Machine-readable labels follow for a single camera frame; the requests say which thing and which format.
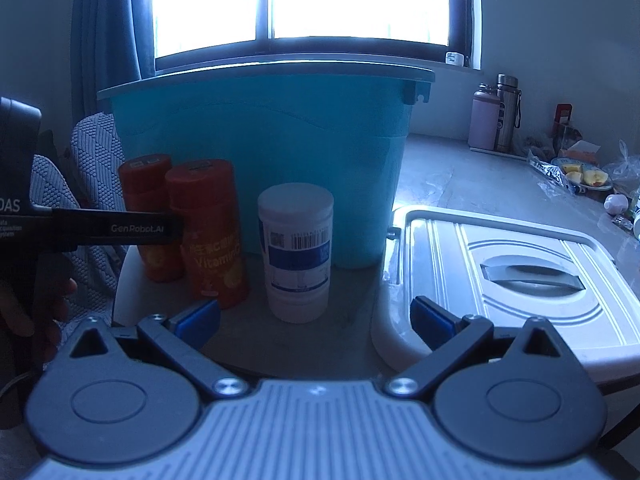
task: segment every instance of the light blue bucket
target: light blue bucket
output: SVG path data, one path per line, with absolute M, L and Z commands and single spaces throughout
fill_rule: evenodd
M 361 61 L 290 60 L 190 70 L 103 90 L 126 158 L 226 158 L 236 172 L 242 244 L 260 254 L 257 198 L 284 182 L 334 195 L 333 263 L 382 256 L 404 140 L 433 72 Z

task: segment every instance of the gray countertop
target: gray countertop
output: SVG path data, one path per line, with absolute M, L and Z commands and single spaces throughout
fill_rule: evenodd
M 634 292 L 640 292 L 638 241 L 612 224 L 601 203 L 571 196 L 524 161 L 469 150 L 464 142 L 409 136 L 396 206 L 433 205 L 505 216 L 584 232 L 615 257 Z M 252 293 L 222 313 L 219 332 L 203 352 L 219 362 L 284 378 L 356 379 L 393 371 L 370 341 L 369 325 L 380 279 L 377 267 L 332 269 L 327 312 L 303 325 L 271 315 L 262 263 L 247 257 Z M 153 312 L 172 314 L 190 304 L 185 280 L 149 282 L 135 248 L 122 269 L 115 320 L 133 324 Z

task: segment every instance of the small white object on windowsill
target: small white object on windowsill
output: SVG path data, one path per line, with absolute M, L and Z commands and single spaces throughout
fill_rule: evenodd
M 465 57 L 457 52 L 447 52 L 447 55 L 445 56 L 445 62 L 448 65 L 464 66 Z

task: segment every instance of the hand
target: hand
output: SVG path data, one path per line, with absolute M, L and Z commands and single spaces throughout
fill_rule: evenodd
M 68 280 L 66 283 L 60 283 L 58 290 L 52 291 L 55 299 L 51 303 L 50 319 L 45 328 L 45 336 L 47 338 L 44 348 L 45 362 L 51 361 L 56 356 L 58 345 L 62 338 L 60 328 L 54 323 L 54 320 L 66 320 L 68 306 L 66 306 L 65 296 L 73 294 L 77 288 L 78 286 L 74 280 Z M 15 335 L 21 337 L 33 335 L 33 321 L 16 300 L 11 286 L 2 281 L 0 281 L 0 316 L 4 319 L 8 329 Z

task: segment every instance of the orange bottle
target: orange bottle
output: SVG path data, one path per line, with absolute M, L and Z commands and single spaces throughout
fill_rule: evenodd
M 238 197 L 228 160 L 187 162 L 166 174 L 171 209 L 184 219 L 182 259 L 194 296 L 220 308 L 240 303 L 249 285 L 240 245 Z
M 155 153 L 128 160 L 118 168 L 122 195 L 128 211 L 162 213 L 171 211 L 164 175 L 171 169 L 171 157 Z M 180 242 L 140 246 L 145 275 L 153 282 L 172 282 L 184 276 Z

